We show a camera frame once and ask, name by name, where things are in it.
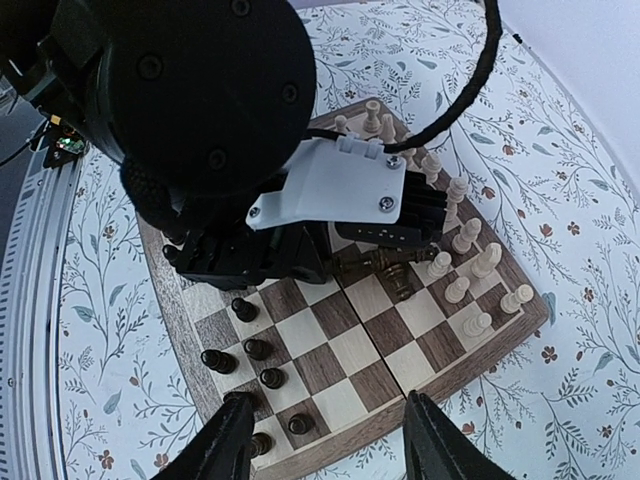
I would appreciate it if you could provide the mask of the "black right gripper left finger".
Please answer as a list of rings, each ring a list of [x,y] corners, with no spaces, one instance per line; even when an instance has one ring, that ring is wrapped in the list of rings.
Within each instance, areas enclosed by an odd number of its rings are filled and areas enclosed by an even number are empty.
[[[162,480],[248,479],[254,425],[251,394],[232,393],[162,471]]]

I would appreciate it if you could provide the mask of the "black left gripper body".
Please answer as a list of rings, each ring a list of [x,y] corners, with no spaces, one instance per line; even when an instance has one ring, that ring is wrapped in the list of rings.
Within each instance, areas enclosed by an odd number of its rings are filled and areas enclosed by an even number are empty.
[[[121,166],[136,210],[186,248],[166,258],[223,289],[326,278],[316,227],[252,232],[306,135],[316,67],[286,1],[44,1],[46,112]]]

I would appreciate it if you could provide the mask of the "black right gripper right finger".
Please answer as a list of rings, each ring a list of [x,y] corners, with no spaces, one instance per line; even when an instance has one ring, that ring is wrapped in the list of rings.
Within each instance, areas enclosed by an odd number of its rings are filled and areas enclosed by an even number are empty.
[[[409,392],[402,430],[408,479],[513,479],[483,455],[424,393]]]

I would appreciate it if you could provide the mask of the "dark chess piece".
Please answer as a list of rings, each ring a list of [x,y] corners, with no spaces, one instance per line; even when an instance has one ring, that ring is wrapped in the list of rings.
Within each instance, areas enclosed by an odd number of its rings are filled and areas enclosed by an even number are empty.
[[[234,298],[231,309],[236,318],[243,323],[250,323],[259,315],[259,308],[244,298]]]
[[[287,381],[287,374],[280,368],[267,368],[259,374],[260,383],[271,390],[281,388]]]
[[[315,427],[314,419],[307,413],[296,413],[287,422],[287,429],[293,435],[305,435]]]
[[[263,361],[271,355],[273,347],[265,340],[247,339],[243,343],[243,350],[250,359]]]
[[[253,434],[250,441],[250,457],[254,459],[269,453],[273,445],[274,440],[269,434],[265,432]]]

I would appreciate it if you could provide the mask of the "dark chess piece corner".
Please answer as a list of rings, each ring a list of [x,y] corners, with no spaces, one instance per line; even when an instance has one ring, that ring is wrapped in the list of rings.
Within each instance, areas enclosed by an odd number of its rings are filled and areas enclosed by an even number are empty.
[[[233,355],[216,349],[205,349],[200,359],[207,368],[222,375],[233,373],[238,365]]]

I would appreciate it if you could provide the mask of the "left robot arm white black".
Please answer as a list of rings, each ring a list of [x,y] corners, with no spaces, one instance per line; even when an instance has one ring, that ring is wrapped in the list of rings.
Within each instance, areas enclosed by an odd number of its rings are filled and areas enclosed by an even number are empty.
[[[1,71],[119,167],[184,277],[221,290],[327,279],[319,222],[252,231],[309,138],[314,52],[286,1],[5,1]]]

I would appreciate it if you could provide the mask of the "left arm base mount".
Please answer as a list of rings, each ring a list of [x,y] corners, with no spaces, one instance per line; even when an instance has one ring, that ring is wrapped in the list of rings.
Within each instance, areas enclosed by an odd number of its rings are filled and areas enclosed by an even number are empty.
[[[52,115],[44,131],[41,146],[45,148],[43,167],[54,169],[74,162],[87,153],[86,139],[68,122]]]

